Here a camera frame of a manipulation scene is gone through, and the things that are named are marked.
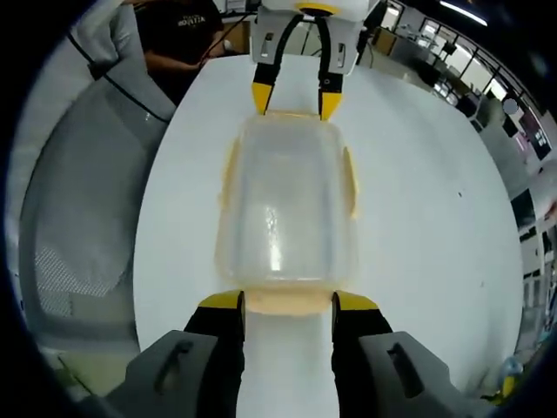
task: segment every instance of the plastic container lid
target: plastic container lid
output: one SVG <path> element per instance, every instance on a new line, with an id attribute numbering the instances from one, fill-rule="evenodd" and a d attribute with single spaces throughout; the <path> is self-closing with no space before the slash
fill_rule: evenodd
<path id="1" fill-rule="evenodd" d="M 216 261 L 242 288 L 335 290 L 356 263 L 357 186 L 339 129 L 319 118 L 251 118 L 225 168 Z"/>

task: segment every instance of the white round table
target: white round table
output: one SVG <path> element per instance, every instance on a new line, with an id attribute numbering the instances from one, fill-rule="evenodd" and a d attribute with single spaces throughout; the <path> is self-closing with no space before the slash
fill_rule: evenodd
<path id="1" fill-rule="evenodd" d="M 319 61 L 285 56 L 270 109 L 316 111 Z M 217 275 L 218 194 L 227 152 L 255 113 L 247 56 L 201 71 L 158 151 L 139 217 L 134 302 L 139 344 L 183 329 Z M 522 305 L 519 236 L 495 164 L 456 109 L 356 68 L 331 123 L 359 182 L 359 268 L 345 290 L 377 302 L 474 390 L 514 351 Z M 238 417 L 338 416 L 331 313 L 246 315 Z"/>

